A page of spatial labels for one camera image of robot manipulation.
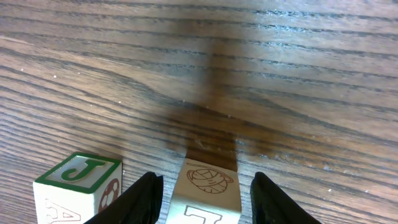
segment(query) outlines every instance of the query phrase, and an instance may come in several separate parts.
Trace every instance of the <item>wooden block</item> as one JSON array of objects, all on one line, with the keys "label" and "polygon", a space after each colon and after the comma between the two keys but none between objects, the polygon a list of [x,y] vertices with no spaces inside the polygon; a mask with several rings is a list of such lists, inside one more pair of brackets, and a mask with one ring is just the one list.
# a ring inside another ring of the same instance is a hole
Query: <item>wooden block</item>
[{"label": "wooden block", "polygon": [[121,194],[122,163],[76,152],[33,183],[37,223],[79,224]]},{"label": "wooden block", "polygon": [[237,172],[185,159],[166,224],[234,224],[241,210]]}]

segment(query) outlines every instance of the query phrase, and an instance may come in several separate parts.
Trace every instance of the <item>alphabet block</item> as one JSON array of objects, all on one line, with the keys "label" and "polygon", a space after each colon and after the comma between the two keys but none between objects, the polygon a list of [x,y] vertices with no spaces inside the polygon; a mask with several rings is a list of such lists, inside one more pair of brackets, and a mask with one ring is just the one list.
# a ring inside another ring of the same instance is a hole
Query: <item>alphabet block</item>
[{"label": "alphabet block", "polygon": [[236,172],[185,159],[166,224],[234,224],[241,210]]},{"label": "alphabet block", "polygon": [[33,183],[38,224],[79,224],[121,195],[117,159],[76,152]]}]

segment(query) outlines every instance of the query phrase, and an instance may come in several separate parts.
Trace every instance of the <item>red soccer ball drawing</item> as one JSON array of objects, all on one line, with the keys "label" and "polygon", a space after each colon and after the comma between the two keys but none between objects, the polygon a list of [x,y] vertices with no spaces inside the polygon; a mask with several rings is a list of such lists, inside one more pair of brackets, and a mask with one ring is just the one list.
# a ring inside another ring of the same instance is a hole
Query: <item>red soccer ball drawing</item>
[{"label": "red soccer ball drawing", "polygon": [[223,193],[227,189],[228,183],[234,182],[228,175],[214,168],[196,164],[188,165],[204,168],[187,172],[189,181],[204,192],[211,194]]},{"label": "red soccer ball drawing", "polygon": [[101,200],[99,201],[98,213],[107,208],[114,200],[117,199],[120,190],[120,183],[117,178],[111,180],[106,186]]}]

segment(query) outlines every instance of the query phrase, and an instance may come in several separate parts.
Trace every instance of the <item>toy block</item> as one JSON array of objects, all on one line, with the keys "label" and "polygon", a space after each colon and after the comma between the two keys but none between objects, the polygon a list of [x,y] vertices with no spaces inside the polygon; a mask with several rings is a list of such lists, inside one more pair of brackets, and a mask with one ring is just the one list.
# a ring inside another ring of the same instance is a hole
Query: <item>toy block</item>
[{"label": "toy block", "polygon": [[241,210],[237,172],[185,159],[166,224],[234,224]]},{"label": "toy block", "polygon": [[33,183],[38,224],[79,224],[121,195],[122,163],[76,152]]}]

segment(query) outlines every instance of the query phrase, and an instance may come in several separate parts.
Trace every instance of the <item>green border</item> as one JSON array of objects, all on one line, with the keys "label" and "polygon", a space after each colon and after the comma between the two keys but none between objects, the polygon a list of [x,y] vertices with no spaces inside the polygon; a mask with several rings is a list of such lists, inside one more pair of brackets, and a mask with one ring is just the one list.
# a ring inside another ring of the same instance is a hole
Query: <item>green border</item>
[{"label": "green border", "polygon": [[[72,185],[72,184],[66,184],[66,183],[57,182],[55,180],[47,180],[46,179],[50,174],[55,172],[57,169],[59,169],[61,166],[63,166],[64,164],[66,164],[67,162],[69,162],[71,159],[73,159],[76,156],[84,156],[84,157],[88,157],[88,158],[92,158],[92,159],[99,159],[102,161],[113,162],[114,164],[90,188],[80,187],[80,186],[76,186],[76,185]],[[68,158],[66,158],[64,161],[62,161],[61,163],[59,163],[58,165],[56,165],[55,167],[53,167],[52,169],[47,171],[45,174],[41,175],[39,178],[37,178],[35,180],[35,182],[40,183],[40,184],[51,185],[54,187],[60,187],[63,189],[73,190],[73,191],[81,192],[84,194],[92,194],[112,174],[112,172],[116,168],[118,168],[120,163],[121,163],[121,161],[117,160],[117,159],[111,159],[111,158],[92,155],[92,154],[88,154],[88,153],[75,152],[72,155],[70,155]]]}]

